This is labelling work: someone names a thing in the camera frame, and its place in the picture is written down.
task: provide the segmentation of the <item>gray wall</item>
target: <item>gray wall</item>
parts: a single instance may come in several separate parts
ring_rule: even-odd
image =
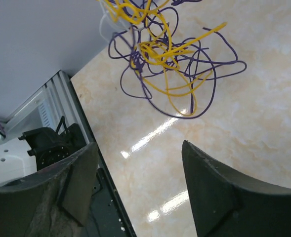
[[[101,51],[101,16],[96,0],[0,0],[0,117],[58,70],[73,75]]]

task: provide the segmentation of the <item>tangled wire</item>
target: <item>tangled wire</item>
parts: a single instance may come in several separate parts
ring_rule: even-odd
[[[124,59],[128,62],[127,67],[123,70],[120,78],[120,86],[122,91],[131,97],[147,99],[149,103],[159,112],[174,118],[181,119],[194,119],[203,115],[211,106],[217,79],[225,78],[239,74],[246,70],[247,65],[244,61],[238,60],[238,55],[233,47],[228,43],[222,34],[218,31],[226,26],[227,23],[222,23],[221,25],[215,27],[214,29],[203,28],[206,33],[197,38],[187,38],[183,42],[174,43],[172,42],[172,36],[175,34],[179,16],[176,9],[172,6],[164,7],[169,0],[166,0],[162,5],[158,6],[151,0],[145,1],[141,5],[137,5],[133,0],[124,0],[120,3],[119,0],[100,0],[101,6],[103,9],[107,9],[111,19],[114,22],[118,20],[121,21],[121,24],[125,26],[125,30],[119,33],[113,33],[112,39],[109,42],[108,55],[112,59]],[[201,0],[173,0],[172,5],[176,6],[185,1],[195,1],[199,2]],[[176,25],[174,30],[171,32],[169,28],[169,23],[166,22],[163,12],[167,10],[172,10],[175,13]],[[151,27],[158,27],[161,32],[156,35],[151,30]],[[148,32],[148,40],[142,41],[141,36],[142,31]],[[125,35],[131,34],[132,43],[129,43],[125,38]],[[217,34],[222,41],[228,46],[228,48],[233,53],[235,59],[227,62],[212,61],[209,55],[207,54],[208,48],[203,48],[201,45],[201,39],[215,33]],[[123,55],[117,48],[117,39],[123,40],[123,42],[128,46],[130,53]],[[115,50],[118,56],[113,56],[111,54],[111,48]],[[180,64],[186,65],[185,69],[182,69]],[[207,69],[199,69],[198,64],[204,63],[208,64]],[[217,76],[216,69],[224,65],[233,65],[233,64],[243,64],[244,68],[238,72]],[[154,68],[159,67],[160,70],[155,72]],[[134,71],[135,76],[138,78],[140,85],[142,87],[144,96],[136,96],[126,92],[123,87],[123,77],[128,69]],[[144,71],[149,71],[149,75],[144,76]],[[184,80],[182,86],[170,87],[170,79],[167,77],[168,71],[174,71],[179,77]],[[157,75],[163,74],[165,77],[165,89],[158,88],[153,83],[148,80],[148,78],[155,77]],[[205,81],[213,81],[213,90],[211,99],[208,105],[203,111],[197,114],[197,99],[195,91],[199,88]],[[177,115],[167,113],[160,109],[153,102],[153,95],[149,88],[159,91],[160,93],[166,95],[172,107],[177,111]],[[181,89],[187,88],[187,91],[184,93],[177,92]],[[173,97],[183,97],[190,95],[190,113],[181,112],[173,103]]]

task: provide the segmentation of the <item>marble tabletop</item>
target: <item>marble tabletop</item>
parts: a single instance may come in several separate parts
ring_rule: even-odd
[[[146,100],[124,95],[119,80],[127,62],[109,59],[107,49],[72,78],[139,237],[197,236],[182,166],[183,140],[247,175],[291,188],[291,0],[204,0],[176,9],[175,41],[227,21],[220,32],[248,64],[242,74],[218,80],[214,102],[202,117],[169,118]],[[212,59],[232,57],[216,36],[206,44]],[[124,83],[129,92],[142,95],[133,72],[125,74]],[[207,81],[197,90],[198,109],[210,99],[212,86]],[[154,95],[161,108],[169,109],[165,96]],[[189,109],[188,100],[177,105]]]

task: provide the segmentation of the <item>table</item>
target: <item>table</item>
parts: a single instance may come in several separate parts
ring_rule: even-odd
[[[202,117],[169,118],[146,100],[124,95],[119,79],[127,62],[109,59],[107,49],[72,78],[140,237],[196,236],[182,167],[183,140],[247,175],[291,188],[291,0],[206,0],[176,9],[175,41],[227,21],[220,32],[248,64],[244,73],[218,80],[214,102]],[[212,58],[229,57],[225,45],[209,37],[205,43],[212,47]],[[133,72],[125,74],[124,82],[128,91],[142,95]],[[208,81],[198,89],[199,109],[212,85]],[[154,95],[168,109],[167,98]],[[188,100],[177,105],[189,108]]]

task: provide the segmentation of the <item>yellow string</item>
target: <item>yellow string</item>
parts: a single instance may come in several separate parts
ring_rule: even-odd
[[[178,113],[182,114],[183,116],[192,116],[197,110],[197,99],[196,99],[196,95],[194,92],[210,77],[210,75],[212,74],[212,70],[210,70],[209,73],[197,85],[194,86],[194,83],[196,83],[197,80],[204,75],[204,73],[199,74],[191,82],[188,81],[188,79],[179,71],[180,65],[176,61],[175,57],[177,55],[184,55],[184,54],[193,53],[192,50],[187,50],[185,48],[187,48],[190,45],[196,43],[197,41],[209,36],[210,34],[219,31],[220,29],[225,27],[227,25],[227,23],[224,22],[224,23],[218,25],[217,27],[213,28],[212,30],[206,32],[205,34],[203,34],[203,35],[201,35],[201,36],[199,36],[199,37],[197,37],[197,38],[195,38],[195,39],[193,39],[193,40],[191,40],[191,41],[189,41],[189,42],[187,42],[179,47],[173,47],[172,46],[172,39],[171,39],[172,35],[171,35],[171,31],[169,29],[168,23],[166,22],[166,19],[164,18],[164,16],[161,13],[159,13],[159,10],[162,7],[164,7],[169,2],[169,0],[166,0],[165,2],[163,2],[162,5],[156,7],[155,9],[152,9],[152,10],[150,10],[152,0],[148,0],[144,9],[134,6],[129,0],[124,0],[124,2],[119,2],[119,0],[115,0],[115,3],[116,3],[115,5],[113,5],[111,2],[109,2],[109,0],[101,0],[101,1],[103,2],[103,5],[106,7],[106,9],[109,11],[110,17],[114,22],[117,22],[119,17],[121,17],[124,20],[126,20],[132,24],[138,25],[145,19],[145,26],[148,30],[148,33],[152,37],[152,40],[139,43],[138,47],[137,46],[135,47],[135,50],[137,48],[139,49],[141,55],[143,56],[143,59],[148,64],[153,65],[153,66],[161,66],[163,68],[166,89],[162,90],[162,89],[158,88],[157,86],[152,84],[150,81],[148,81],[146,78],[143,78],[143,81],[145,83],[147,83],[149,86],[151,86],[153,89],[159,91],[160,93],[167,95],[170,104]],[[132,10],[133,14],[131,17],[128,16],[124,12],[125,7],[130,8]],[[162,32],[160,32],[157,36],[155,36],[150,29],[149,19],[146,18],[149,15],[153,15],[156,18],[158,18],[164,26]],[[168,37],[168,45],[158,41],[159,38],[163,34],[166,34]],[[156,49],[160,49],[161,51],[163,51],[163,53],[159,54]],[[167,61],[169,61],[169,62],[172,61],[173,66],[170,66],[167,63]],[[130,65],[132,68],[136,68],[133,61],[130,62]],[[175,71],[185,81],[185,84],[182,86],[170,88],[168,85],[168,77],[167,77],[167,72],[166,72],[167,69]],[[170,91],[175,91],[175,90],[186,88],[186,87],[188,87],[189,91],[187,91],[185,93],[171,93],[170,92]],[[182,96],[186,96],[189,94],[191,94],[193,96],[194,109],[193,109],[192,113],[184,114],[174,105],[171,98],[172,97],[182,97]]]

